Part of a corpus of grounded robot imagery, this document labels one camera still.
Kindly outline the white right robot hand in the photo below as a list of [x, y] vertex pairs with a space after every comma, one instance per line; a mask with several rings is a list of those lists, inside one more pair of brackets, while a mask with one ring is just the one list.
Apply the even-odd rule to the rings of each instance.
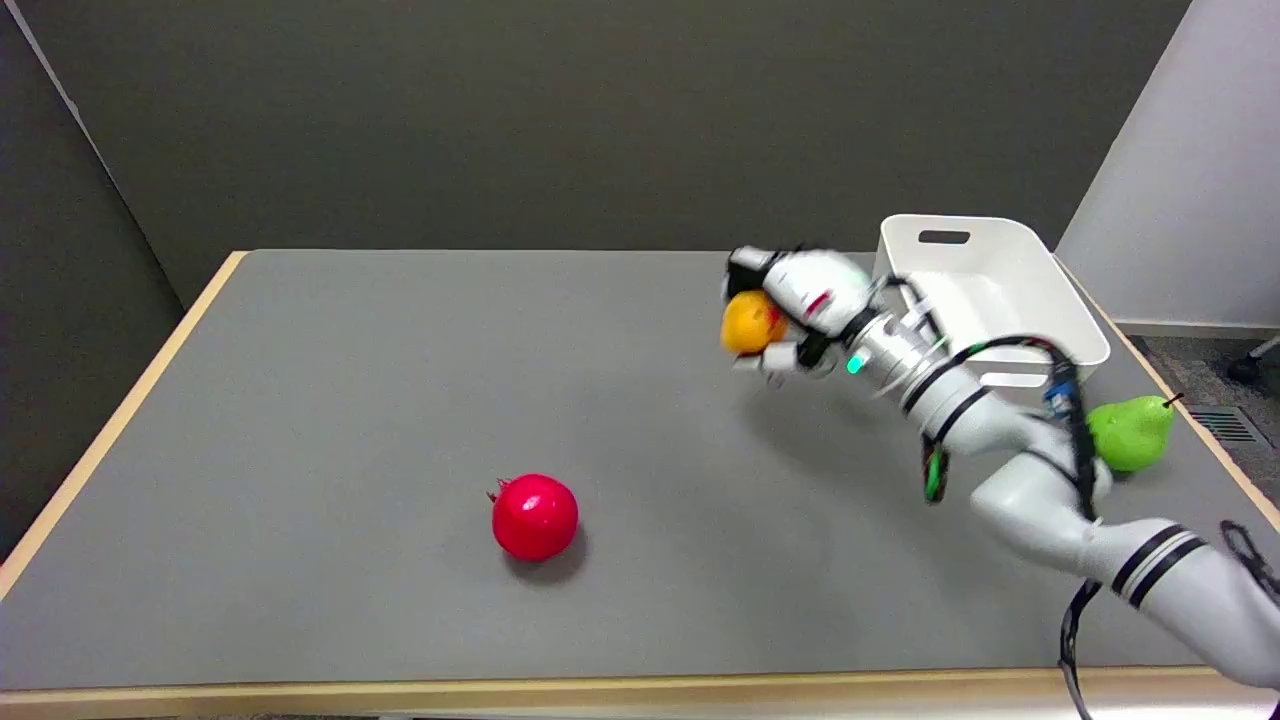
[[872, 278], [849, 256], [829, 249], [764, 250], [742, 246], [724, 264], [726, 304], [760, 291], [786, 320], [794, 340], [772, 340], [754, 352], [733, 352], [732, 368], [780, 375], [865, 373], [870, 352], [858, 338], [884, 305]]

